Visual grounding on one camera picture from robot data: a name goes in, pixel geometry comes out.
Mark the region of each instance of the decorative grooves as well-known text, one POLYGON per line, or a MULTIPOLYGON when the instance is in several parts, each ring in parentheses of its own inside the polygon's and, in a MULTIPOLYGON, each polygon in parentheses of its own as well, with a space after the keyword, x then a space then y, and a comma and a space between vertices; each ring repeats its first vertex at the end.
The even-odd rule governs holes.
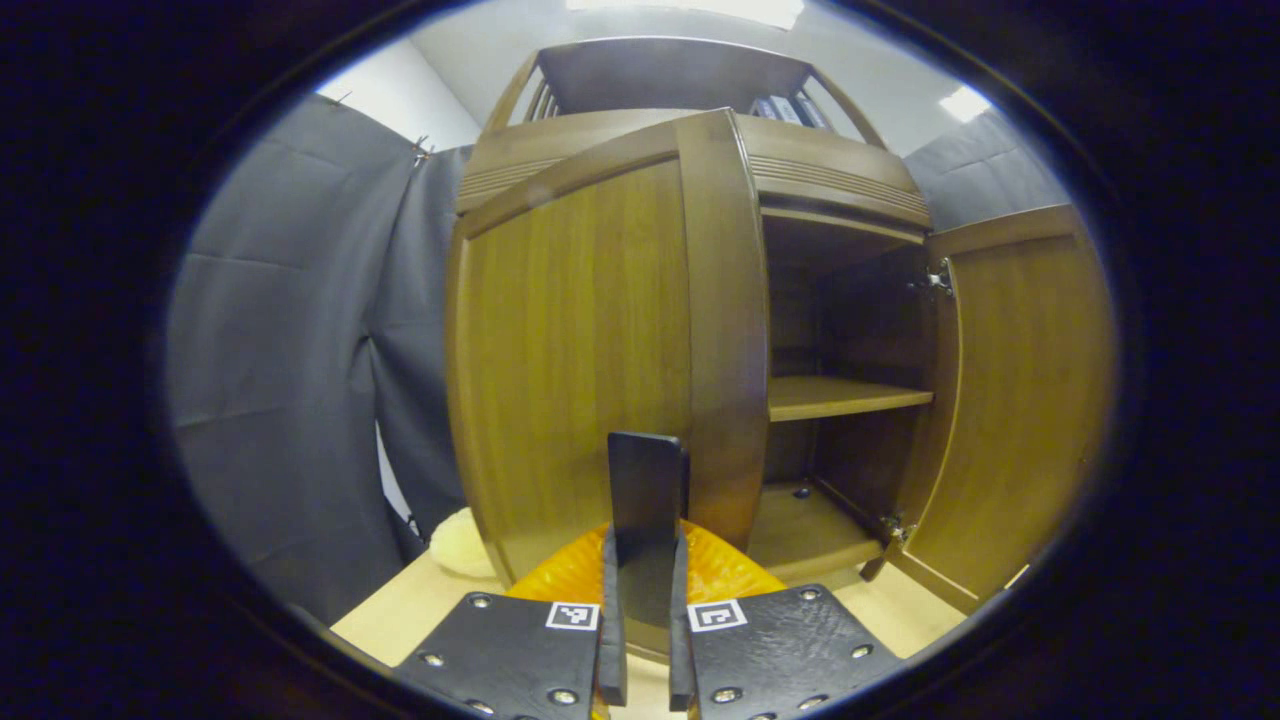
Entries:
POLYGON ((458 187, 458 199, 470 200, 476 196, 502 192, 517 182, 532 177, 561 160, 563 160, 563 158, 530 160, 529 163, 520 163, 518 165, 507 165, 504 168, 485 170, 474 176, 468 174, 462 178, 462 184, 458 187))
POLYGON ((750 161, 751 174, 759 178, 819 184, 841 192, 851 192, 879 200, 909 213, 918 213, 924 217, 929 215, 929 209, 924 204, 923 197, 882 182, 795 160, 751 156, 750 161))

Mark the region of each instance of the wooden cabinet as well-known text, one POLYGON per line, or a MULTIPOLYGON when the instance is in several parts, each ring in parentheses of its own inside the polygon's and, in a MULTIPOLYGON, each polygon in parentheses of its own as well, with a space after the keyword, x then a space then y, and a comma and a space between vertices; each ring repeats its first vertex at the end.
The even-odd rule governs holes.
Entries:
POLYGON ((503 96, 460 197, 448 361, 504 582, 608 520, 613 430, 681 437, 689 518, 792 584, 887 559, 972 611, 1068 511, 1115 363, 1074 213, 931 236, 838 88, 860 140, 744 114, 806 82, 831 88, 781 55, 625 38, 535 54, 503 96), (728 82, 653 74, 676 60, 728 82))
POLYGON ((1070 206, 931 237, 936 400, 914 438, 888 560, 972 612, 1070 510, 1107 437, 1116 337, 1105 275, 1070 206))
POLYGON ((600 143, 458 222, 451 421, 506 582, 609 519, 613 430, 682 438, 690 518, 745 546, 768 423, 758 217, 722 110, 600 143))

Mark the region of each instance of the ceiling light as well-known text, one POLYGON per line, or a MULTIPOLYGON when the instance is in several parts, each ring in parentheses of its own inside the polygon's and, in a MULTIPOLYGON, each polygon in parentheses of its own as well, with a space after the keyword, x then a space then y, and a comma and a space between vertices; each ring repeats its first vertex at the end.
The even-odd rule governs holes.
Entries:
POLYGON ((938 105, 942 105, 947 113, 951 113, 961 123, 968 123, 980 115, 983 110, 991 108, 991 102, 987 102, 986 97, 978 95, 968 86, 960 86, 960 90, 938 100, 938 105))
POLYGON ((804 10, 804 0, 564 0, 570 10, 604 8, 673 8, 733 15, 767 26, 791 29, 804 10))

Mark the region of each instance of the open cabinet door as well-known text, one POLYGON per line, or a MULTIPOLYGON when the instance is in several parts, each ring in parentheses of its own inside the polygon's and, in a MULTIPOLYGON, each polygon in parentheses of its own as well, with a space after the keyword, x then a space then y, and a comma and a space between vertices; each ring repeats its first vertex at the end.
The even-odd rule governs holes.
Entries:
POLYGON ((925 241, 952 295, 937 307, 924 413, 887 560, 964 612, 1053 536, 1105 439, 1116 331, 1102 266, 1073 208, 974 223, 925 241))
POLYGON ((730 110, 598 145, 458 222, 449 416, 503 582, 609 520, 614 430, 681 438, 690 520, 746 547, 768 428, 767 304, 730 110))

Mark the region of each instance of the gray fabric backdrop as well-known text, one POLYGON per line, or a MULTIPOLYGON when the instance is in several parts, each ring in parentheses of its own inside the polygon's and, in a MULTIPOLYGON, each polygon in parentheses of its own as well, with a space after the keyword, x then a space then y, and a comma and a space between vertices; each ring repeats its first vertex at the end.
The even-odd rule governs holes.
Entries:
POLYGON ((904 158, 934 232, 1070 202, 1004 118, 987 111, 904 158))
POLYGON ((332 624, 404 564, 374 419, 426 533, 463 505, 444 258, 470 149, 312 96, 211 201, 174 290, 166 380, 196 493, 265 585, 332 624))

